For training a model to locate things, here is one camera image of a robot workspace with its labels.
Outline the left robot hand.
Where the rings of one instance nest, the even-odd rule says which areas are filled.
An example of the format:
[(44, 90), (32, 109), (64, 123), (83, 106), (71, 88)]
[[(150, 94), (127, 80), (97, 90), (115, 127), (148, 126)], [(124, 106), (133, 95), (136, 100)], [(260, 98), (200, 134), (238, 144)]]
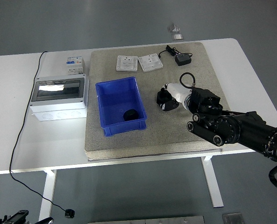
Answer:
[[(26, 220), (28, 214), (28, 210), (20, 210), (14, 215), (5, 215), (3, 218), (0, 218), (0, 224), (29, 224), (30, 222)], [(48, 217), (36, 222), (36, 224), (52, 224), (53, 222), (54, 219)]]

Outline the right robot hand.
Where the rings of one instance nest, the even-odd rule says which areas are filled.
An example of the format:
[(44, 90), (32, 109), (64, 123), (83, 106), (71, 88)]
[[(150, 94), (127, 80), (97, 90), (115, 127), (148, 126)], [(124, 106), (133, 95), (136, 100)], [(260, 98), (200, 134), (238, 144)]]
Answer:
[(174, 110), (179, 105), (189, 110), (188, 104), (191, 93), (191, 89), (187, 89), (181, 84), (165, 84), (157, 93), (156, 103), (165, 112)]

